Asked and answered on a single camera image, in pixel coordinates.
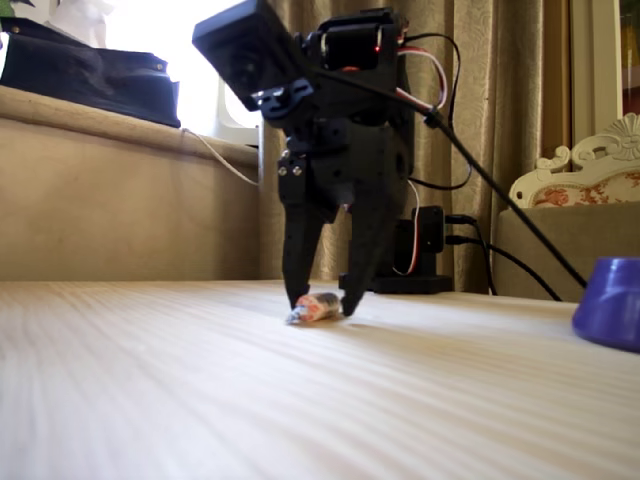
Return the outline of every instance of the curtain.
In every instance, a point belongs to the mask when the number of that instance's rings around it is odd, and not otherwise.
[[[334,15],[392,6],[410,21],[409,34],[439,32],[460,46],[462,73],[455,108],[456,133],[503,188],[533,169],[540,154],[542,114],[543,0],[271,0],[290,31],[305,34]],[[428,48],[444,62],[449,79],[455,63],[452,49],[441,39],[416,45]],[[434,99],[437,77],[420,57],[409,60],[412,92]],[[467,171],[462,157],[440,132],[416,117],[414,176],[443,185],[459,182]],[[280,131],[265,126],[260,148],[260,272],[281,278],[284,210],[278,199],[276,162],[285,148]],[[408,200],[407,211],[412,207]],[[473,215],[485,238],[504,208],[490,188],[474,174],[455,192],[421,189],[422,205],[441,205],[447,213]],[[471,230],[459,230],[472,235]],[[346,271],[349,219],[341,214],[325,226],[312,278],[336,279]],[[453,275],[456,290],[487,292],[482,251],[474,246],[447,248],[439,255],[441,273]]]

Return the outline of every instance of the couch cushion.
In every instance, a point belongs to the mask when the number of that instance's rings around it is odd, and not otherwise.
[[[525,209],[571,264],[587,279],[598,257],[640,257],[640,202],[564,208]],[[565,301],[579,302],[583,290],[511,210],[498,219],[496,245],[527,263]],[[527,273],[494,256],[498,293],[548,299]]]

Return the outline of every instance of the wrapped candy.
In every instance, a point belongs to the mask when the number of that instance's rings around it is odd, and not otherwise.
[[[287,324],[303,324],[336,317],[340,313],[340,299],[333,293],[303,295],[287,318]]]

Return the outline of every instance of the wire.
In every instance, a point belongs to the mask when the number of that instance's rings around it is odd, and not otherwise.
[[[409,177],[409,180],[417,183],[418,185],[426,188],[430,188],[432,190],[440,190],[442,192],[453,192],[454,190],[460,190],[462,187],[466,186],[471,179],[471,175],[473,174],[473,168],[471,165],[467,163],[467,177],[457,185],[436,185],[434,183],[425,182],[424,180],[420,180],[419,178]]]
[[[418,250],[419,250],[418,249],[418,230],[419,230],[418,216],[420,215],[420,194],[418,193],[418,189],[415,187],[415,185],[410,181],[409,181],[409,186],[411,187],[411,189],[413,190],[413,193],[416,196],[416,214],[413,218],[413,253],[411,254],[411,264],[409,265],[409,268],[407,269],[406,273],[402,273],[399,270],[396,270],[396,267],[393,267],[393,271],[396,272],[398,275],[402,275],[403,277],[410,275],[415,270],[416,264],[418,263]]]
[[[442,115],[436,110],[426,111],[419,105],[416,105],[414,102],[407,100],[406,98],[400,97],[394,93],[390,93],[386,90],[380,89],[378,87],[374,87],[363,83],[359,80],[355,80],[339,73],[330,72],[328,70],[323,70],[321,68],[315,68],[314,72],[321,77],[325,77],[331,80],[334,80],[338,83],[342,83],[344,85],[349,85],[351,87],[360,88],[364,91],[375,93],[376,95],[385,98],[387,100],[391,100],[393,102],[402,104],[406,107],[411,108],[413,111],[420,113],[423,115],[424,122],[429,128],[438,128],[444,133],[444,135],[451,141],[454,147],[462,154],[465,160],[478,172],[478,174],[483,178],[485,182],[489,184],[491,189],[500,197],[502,201],[504,201],[509,208],[513,210],[516,216],[525,224],[525,226],[535,235],[535,237],[545,246],[545,248],[551,253],[555,259],[562,265],[562,267],[567,271],[569,275],[582,287],[586,288],[587,282],[580,275],[575,268],[569,263],[569,261],[560,253],[560,251],[551,243],[551,241],[545,236],[544,233],[533,223],[529,217],[522,211],[522,209],[509,197],[507,193],[505,193],[500,185],[487,173],[487,171],[482,168],[482,165],[478,163],[478,161],[471,155],[469,150],[463,145],[460,139],[456,136],[454,131],[449,128],[445,122],[443,122]]]
[[[449,244],[449,245],[462,245],[462,244],[465,244],[465,243],[472,243],[474,245],[482,245],[481,241],[480,240],[476,240],[475,238],[462,237],[462,236],[459,236],[459,235],[449,235],[447,237],[447,244]],[[560,296],[549,286],[549,284],[547,282],[545,282],[544,279],[539,274],[537,274],[531,267],[529,267],[522,260],[520,260],[517,257],[511,255],[509,252],[501,249],[500,247],[496,247],[495,245],[493,245],[491,243],[486,243],[486,246],[487,246],[487,248],[489,250],[492,250],[492,251],[496,252],[498,255],[503,256],[507,260],[512,261],[517,266],[519,266],[521,269],[523,269],[525,272],[527,272],[529,275],[531,275],[531,277],[533,277],[533,279],[536,282],[538,282],[538,284],[542,288],[544,288],[545,291],[549,294],[549,296],[551,296],[551,298],[553,298],[556,302],[561,302],[562,301]]]
[[[491,273],[491,257],[489,255],[489,247],[487,242],[484,241],[482,237],[482,230],[480,230],[480,225],[478,222],[472,224],[473,228],[476,230],[476,234],[478,235],[478,240],[480,241],[480,245],[482,246],[482,255],[484,256],[484,266],[487,270],[487,282],[489,283],[489,291],[491,295],[498,296],[498,292],[496,290],[496,285],[493,283],[493,274]]]
[[[441,34],[441,33],[423,33],[421,35],[415,35],[413,37],[407,37],[406,40],[405,40],[405,43],[408,43],[408,42],[411,42],[411,41],[414,41],[414,40],[419,40],[421,38],[428,38],[428,37],[443,37],[443,38],[447,39],[453,45],[453,48],[456,51],[456,56],[458,57],[458,67],[456,68],[456,75],[455,75],[455,79],[453,81],[453,86],[451,88],[451,102],[449,104],[449,120],[448,121],[449,121],[449,126],[453,130],[453,112],[454,112],[455,105],[456,105],[456,96],[457,96],[457,93],[458,93],[458,82],[460,80],[460,69],[462,67],[462,60],[461,60],[461,57],[460,57],[460,49],[458,48],[458,44],[451,37],[449,37],[447,35],[444,35],[444,34]],[[439,190],[439,191],[442,191],[442,192],[453,192],[455,190],[459,190],[459,189],[465,187],[469,183],[469,180],[471,180],[471,175],[472,174],[473,174],[473,169],[471,168],[471,165],[469,165],[467,163],[467,176],[462,182],[460,182],[460,183],[458,183],[456,185],[451,185],[451,186],[449,186],[449,185],[436,185],[434,183],[425,182],[424,180],[420,180],[420,179],[413,178],[413,177],[410,180],[414,181],[418,185],[421,185],[421,186],[426,187],[426,188],[430,188],[432,190]]]
[[[332,72],[330,70],[325,70],[323,68],[315,67],[315,68],[312,68],[312,70],[319,77],[328,78],[329,80],[342,83],[343,85],[359,88],[361,90],[364,90],[365,92],[374,93],[382,98],[391,100],[394,103],[400,103],[405,107],[409,107],[411,110],[413,110],[414,112],[420,113],[421,115],[426,115],[429,112],[429,109],[425,109],[424,107],[422,107],[421,105],[418,105],[414,101],[398,95],[396,92],[389,92],[388,90],[383,90],[373,85],[369,85],[367,83],[361,82],[360,80],[356,80],[355,78],[348,77],[346,75],[341,75],[340,73]]]
[[[423,57],[427,57],[431,60],[431,62],[433,63],[433,66],[435,67],[436,73],[438,74],[438,79],[440,83],[440,97],[438,99],[437,108],[444,107],[444,105],[447,103],[447,97],[449,95],[449,91],[447,86],[447,75],[444,72],[444,68],[442,68],[442,65],[440,64],[438,59],[434,57],[431,53],[429,53],[427,50],[425,50],[424,48],[416,48],[416,47],[405,47],[405,48],[398,49],[398,56],[403,56],[403,55],[420,55]],[[407,98],[413,100],[414,102],[417,102],[418,104],[420,104],[425,108],[428,108],[428,109],[433,108],[433,105],[419,100],[418,98],[414,97],[410,93],[400,88],[397,89],[397,92],[401,96],[406,96]]]
[[[458,44],[449,35],[445,35],[443,33],[421,33],[419,35],[413,35],[410,37],[406,37],[404,43],[407,44],[423,38],[432,38],[432,37],[444,38],[445,40],[447,40],[453,46],[453,49],[456,52],[456,57],[458,58],[458,68],[456,68],[456,75],[453,80],[453,86],[451,87],[451,102],[449,104],[449,118],[448,118],[449,126],[451,127],[451,130],[453,130],[454,129],[453,128],[453,112],[456,106],[456,97],[458,95],[458,83],[460,81],[460,70],[462,69],[462,57],[460,56],[460,48],[458,48]]]
[[[258,182],[254,182],[253,180],[251,180],[250,178],[244,176],[244,174],[242,174],[242,172],[240,172],[237,168],[235,168],[233,165],[231,165],[229,162],[227,162],[222,155],[220,155],[218,152],[215,151],[215,149],[209,145],[209,143],[202,138],[201,135],[197,134],[196,132],[193,132],[191,130],[189,130],[188,128],[183,128],[183,130],[187,133],[190,133],[191,135],[193,135],[194,137],[196,137],[198,140],[200,140],[205,147],[207,147],[209,149],[209,151],[213,154],[213,156],[220,162],[222,163],[225,167],[227,167],[227,169],[233,173],[234,175],[240,177],[242,180],[244,180],[247,183],[250,183],[251,185],[253,185],[254,187],[258,186]]]
[[[451,130],[444,122],[443,117],[437,111],[428,112],[425,116],[425,124],[430,128],[439,128],[445,136],[451,140],[451,143],[458,149],[458,151],[462,154],[467,162],[471,164],[471,166],[475,169],[476,172],[484,179],[485,182],[489,184],[491,189],[500,197],[500,199],[507,204],[513,213],[524,223],[527,228],[533,233],[538,240],[546,247],[546,249],[551,253],[555,259],[562,265],[562,267],[567,271],[571,277],[582,287],[586,288],[587,282],[586,280],[578,273],[578,271],[573,268],[573,266],[569,263],[569,261],[562,255],[560,250],[556,248],[556,246],[551,243],[551,241],[546,237],[544,233],[533,223],[526,213],[522,211],[522,209],[514,202],[509,195],[500,188],[500,185],[489,175],[489,173],[482,168],[482,165],[478,163],[478,161],[473,158],[473,155],[466,149],[466,147],[462,144],[458,136]]]

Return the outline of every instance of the black cable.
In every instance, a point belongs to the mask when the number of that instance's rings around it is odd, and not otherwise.
[[[315,67],[313,68],[313,73],[315,73],[316,75],[318,75],[319,77],[324,77],[324,78],[328,78],[329,80],[333,80],[334,82],[338,82],[338,83],[342,83],[343,85],[348,85],[350,87],[356,87],[359,88],[361,90],[364,90],[365,92],[369,92],[369,93],[375,93],[376,95],[386,98],[387,100],[391,100],[392,102],[395,103],[401,103],[403,104],[405,107],[409,107],[411,110],[413,110],[416,113],[419,113],[421,115],[426,115],[426,113],[428,112],[427,109],[422,108],[420,105],[417,105],[416,103],[414,103],[413,101],[401,97],[399,95],[396,95],[395,92],[389,92],[387,90],[383,90],[381,88],[378,87],[374,87],[373,85],[368,85],[364,82],[361,82],[360,80],[356,80],[354,78],[351,77],[347,77],[342,73],[336,73],[336,72],[332,72],[330,70],[324,70],[323,68],[318,68]]]
[[[449,35],[445,35],[444,33],[421,33],[419,35],[411,35],[404,39],[404,43],[410,43],[422,38],[432,37],[444,38],[445,40],[447,40],[453,46],[453,49],[456,52],[456,57],[458,58],[458,68],[456,68],[456,76],[453,80],[453,86],[451,87],[451,102],[449,103],[449,126],[451,127],[451,130],[454,130],[453,111],[456,106],[456,96],[458,95],[458,81],[460,80],[460,70],[462,69],[462,57],[460,55],[458,44],[453,38],[451,38]]]
[[[469,170],[467,172],[467,177],[457,185],[436,185],[435,183],[425,182],[424,180],[420,180],[419,178],[415,178],[415,177],[409,177],[409,180],[417,183],[422,187],[430,188],[432,190],[440,190],[442,192],[453,192],[454,190],[461,189],[467,183],[469,183],[469,180],[471,179],[471,174],[473,173],[473,169],[471,168],[471,165],[469,165],[468,163],[467,163],[467,166],[469,167]]]
[[[545,236],[544,233],[533,223],[529,217],[522,211],[522,209],[516,205],[516,203],[511,200],[509,195],[505,193],[500,185],[485,171],[484,168],[478,163],[478,161],[473,158],[473,155],[465,148],[460,139],[456,136],[456,134],[443,122],[442,115],[437,110],[426,110],[419,105],[413,103],[411,100],[407,100],[403,97],[397,96],[395,93],[388,92],[386,90],[382,90],[380,88],[367,85],[366,83],[360,82],[359,80],[354,80],[352,78],[346,77],[344,75],[340,75],[338,73],[330,72],[328,70],[323,70],[321,68],[314,69],[315,73],[318,76],[325,77],[331,80],[334,80],[338,83],[342,83],[344,85],[350,85],[352,87],[361,88],[367,92],[375,93],[380,97],[386,98],[387,100],[392,100],[396,103],[400,103],[406,107],[411,108],[413,111],[424,115],[424,123],[430,128],[439,128],[442,133],[451,141],[454,147],[458,149],[458,151],[462,154],[465,160],[480,174],[480,176],[484,179],[485,182],[489,184],[491,189],[500,197],[502,201],[504,201],[507,206],[509,206],[516,216],[526,225],[526,227],[533,233],[538,240],[546,247],[546,249],[555,257],[555,259],[562,265],[562,267],[573,277],[573,279],[578,282],[578,284],[582,288],[586,288],[587,282],[582,275],[580,275],[575,268],[569,263],[569,261],[560,253],[560,251],[555,247],[551,241]]]
[[[448,245],[463,245],[465,243],[472,243],[474,245],[482,245],[480,240],[476,240],[475,238],[470,238],[470,237],[462,237],[460,235],[449,235],[447,236],[447,244]],[[531,275],[533,277],[533,279],[538,282],[538,284],[545,289],[545,291],[551,296],[551,298],[553,298],[556,302],[561,302],[562,299],[558,296],[558,294],[549,286],[549,284],[547,282],[544,281],[544,279],[538,275],[531,267],[529,267],[526,263],[524,263],[522,260],[518,259],[517,257],[514,257],[513,255],[511,255],[509,252],[501,249],[500,247],[496,247],[495,245],[491,244],[491,243],[486,243],[487,248],[489,248],[489,250],[493,250],[494,252],[496,252],[498,255],[502,255],[504,258],[506,258],[507,260],[512,261],[513,263],[515,263],[517,266],[519,266],[520,268],[522,268],[525,272],[527,272],[529,275]]]
[[[453,112],[454,109],[456,107],[456,96],[458,95],[458,81],[460,80],[460,69],[462,68],[462,57],[460,56],[460,49],[458,48],[458,44],[453,40],[453,38],[451,38],[448,35],[444,35],[443,33],[421,33],[420,35],[413,35],[410,37],[406,37],[404,43],[410,43],[413,42],[415,40],[420,40],[422,38],[430,38],[430,37],[440,37],[440,38],[444,38],[446,40],[449,41],[449,43],[451,43],[451,45],[453,45],[453,48],[456,52],[456,56],[458,58],[458,67],[456,68],[456,75],[453,81],[453,85],[451,87],[451,101],[449,102],[449,127],[451,127],[451,130],[454,130],[453,128]],[[429,183],[429,182],[425,182],[424,180],[420,180],[417,178],[410,178],[409,180],[411,180],[412,182],[417,183],[418,185],[421,185],[423,187],[426,188],[430,188],[432,190],[440,190],[442,192],[453,192],[454,190],[459,190],[461,188],[463,188],[464,186],[467,185],[467,183],[469,183],[469,180],[471,180],[471,175],[473,174],[473,169],[471,168],[471,165],[467,164],[468,167],[468,172],[467,172],[467,177],[460,183],[458,183],[457,185],[451,185],[451,186],[445,186],[445,185],[436,185],[433,183]]]
[[[484,267],[487,270],[487,282],[489,283],[489,291],[491,295],[498,296],[498,292],[496,291],[496,285],[493,283],[493,274],[491,273],[491,256],[489,255],[489,245],[484,241],[482,237],[482,231],[480,230],[480,225],[478,222],[473,224],[473,228],[475,228],[476,233],[478,235],[478,241],[482,246],[482,255],[484,256]]]
[[[478,163],[478,161],[473,158],[473,155],[465,148],[457,135],[445,124],[443,121],[442,115],[438,113],[437,110],[432,110],[425,116],[424,120],[425,124],[430,128],[439,128],[445,136],[451,140],[451,143],[458,149],[458,151],[462,154],[462,156],[471,164],[471,166],[475,169],[476,172],[484,179],[485,182],[489,184],[491,189],[500,197],[502,201],[504,201],[509,208],[513,210],[516,216],[524,223],[527,228],[533,233],[540,242],[547,248],[549,253],[551,253],[556,260],[562,265],[562,267],[567,271],[569,275],[573,277],[573,279],[578,282],[578,284],[582,288],[586,288],[587,282],[582,275],[580,275],[575,268],[569,263],[569,261],[562,255],[562,253],[556,248],[556,246],[551,243],[551,241],[546,237],[544,233],[533,223],[529,217],[522,211],[522,209],[516,205],[516,202],[511,200],[511,197],[507,193],[500,188],[500,185],[487,173],[487,171],[482,168],[482,165]]]
[[[497,297],[498,292],[496,290],[495,283],[493,283],[493,274],[491,273],[489,247],[487,247],[487,244],[482,237],[482,230],[480,230],[478,220],[471,215],[446,215],[444,217],[444,221],[447,225],[471,225],[475,229],[476,235],[478,235],[478,240],[480,240],[480,244],[482,245],[482,254],[484,255],[484,263],[487,270],[487,283],[489,284],[489,290],[491,291],[491,295]]]

